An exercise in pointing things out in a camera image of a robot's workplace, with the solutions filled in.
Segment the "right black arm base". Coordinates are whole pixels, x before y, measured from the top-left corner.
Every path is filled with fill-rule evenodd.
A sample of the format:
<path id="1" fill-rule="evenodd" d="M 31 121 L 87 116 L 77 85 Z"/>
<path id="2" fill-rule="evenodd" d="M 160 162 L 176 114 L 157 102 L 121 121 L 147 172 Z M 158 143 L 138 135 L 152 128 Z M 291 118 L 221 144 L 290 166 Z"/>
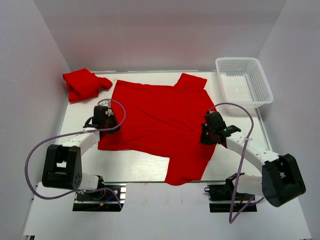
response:
<path id="1" fill-rule="evenodd" d="M 236 173 L 228 177 L 225 182 L 211 183 L 204 188 L 208 194 L 209 211 L 211 213 L 229 213 L 234 190 L 233 180 L 236 179 Z M 251 198 L 251 194 L 236 193 L 233 212 L 237 213 Z"/>

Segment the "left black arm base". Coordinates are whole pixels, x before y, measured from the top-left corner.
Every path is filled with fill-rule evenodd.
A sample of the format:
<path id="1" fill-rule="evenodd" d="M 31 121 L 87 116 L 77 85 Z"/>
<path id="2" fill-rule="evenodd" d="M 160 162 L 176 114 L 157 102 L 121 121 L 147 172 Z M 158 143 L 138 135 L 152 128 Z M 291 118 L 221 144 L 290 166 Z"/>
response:
<path id="1" fill-rule="evenodd" d="M 95 193 L 77 193 L 73 202 L 73 212 L 120 212 L 126 199 L 126 183 L 110 183 Z"/>

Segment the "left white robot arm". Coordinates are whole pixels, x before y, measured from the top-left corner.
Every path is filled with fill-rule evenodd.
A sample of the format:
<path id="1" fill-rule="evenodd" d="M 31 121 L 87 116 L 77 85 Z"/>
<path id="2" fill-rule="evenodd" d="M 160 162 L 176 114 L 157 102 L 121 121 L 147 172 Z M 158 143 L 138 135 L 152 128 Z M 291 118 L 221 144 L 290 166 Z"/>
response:
<path id="1" fill-rule="evenodd" d="M 46 151 L 42 184 L 47 188 L 75 191 L 88 191 L 90 196 L 99 200 L 105 196 L 106 187 L 97 175 L 83 172 L 82 156 L 109 133 L 117 132 L 120 127 L 111 107 L 97 105 L 93 117 L 84 124 L 84 131 L 76 134 L 63 144 L 51 144 Z"/>

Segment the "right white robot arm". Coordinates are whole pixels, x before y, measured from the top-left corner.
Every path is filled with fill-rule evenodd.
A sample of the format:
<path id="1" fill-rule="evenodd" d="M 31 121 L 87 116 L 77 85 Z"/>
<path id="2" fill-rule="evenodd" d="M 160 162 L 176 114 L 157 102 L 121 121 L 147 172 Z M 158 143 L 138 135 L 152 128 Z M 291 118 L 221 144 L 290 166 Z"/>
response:
<path id="1" fill-rule="evenodd" d="M 246 137 L 235 125 L 227 126 L 217 111 L 207 111 L 202 124 L 200 142 L 204 145 L 222 145 L 248 161 L 260 176 L 235 173 L 225 184 L 214 190 L 214 201 L 236 200 L 240 196 L 263 197 L 274 207 L 303 195 L 306 186 L 298 163 L 291 154 L 280 155 L 263 148 Z"/>

